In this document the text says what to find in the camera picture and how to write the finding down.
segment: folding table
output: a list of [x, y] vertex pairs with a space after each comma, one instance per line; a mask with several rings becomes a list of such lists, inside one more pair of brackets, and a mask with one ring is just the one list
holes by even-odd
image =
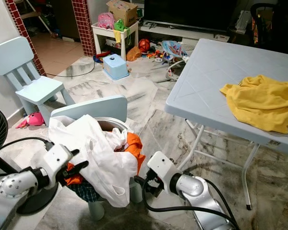
[[[181, 169], [196, 153], [242, 169], [242, 185], [248, 210], [252, 209], [246, 183], [246, 171], [260, 145], [288, 153], [288, 134], [266, 132], [237, 121], [219, 91], [226, 83], [238, 84], [243, 78], [259, 74], [288, 81], [288, 55], [253, 47], [200, 39], [177, 83], [171, 91], [165, 111], [183, 117], [193, 133], [199, 129]], [[253, 145], [243, 167], [196, 150], [205, 126], [247, 139]], [[238, 142], [234, 139], [211, 133]]]

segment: blue container with lid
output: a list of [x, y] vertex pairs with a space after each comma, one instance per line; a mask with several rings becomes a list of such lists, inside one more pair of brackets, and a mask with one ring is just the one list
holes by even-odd
[[119, 55], [113, 54], [103, 58], [104, 71], [113, 79], [118, 80], [129, 75], [126, 61]]

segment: table surface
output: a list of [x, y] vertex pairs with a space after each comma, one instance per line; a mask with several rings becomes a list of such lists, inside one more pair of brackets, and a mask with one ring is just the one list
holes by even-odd
[[200, 39], [167, 99], [165, 111], [288, 153], [288, 134], [239, 122], [219, 91], [226, 83], [237, 84], [259, 74], [288, 81], [288, 55]]

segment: yellow shirt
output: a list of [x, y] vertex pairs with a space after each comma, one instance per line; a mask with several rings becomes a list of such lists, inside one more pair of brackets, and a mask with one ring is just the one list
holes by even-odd
[[238, 121], [265, 131], [288, 133], [288, 82], [264, 75], [246, 77], [220, 91]]

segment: white shelf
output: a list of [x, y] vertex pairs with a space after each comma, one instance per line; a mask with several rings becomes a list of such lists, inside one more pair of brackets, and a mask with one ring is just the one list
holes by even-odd
[[157, 34], [163, 34], [163, 35], [186, 37], [190, 39], [200, 39], [200, 38], [214, 39], [213, 34], [201, 33], [201, 32], [195, 32], [195, 31], [189, 31], [189, 30], [183, 30], [183, 29], [170, 29], [170, 28], [161, 27], [161, 26], [156, 26], [150, 29], [149, 27], [146, 27], [146, 26], [139, 26], [139, 30], [157, 33]]

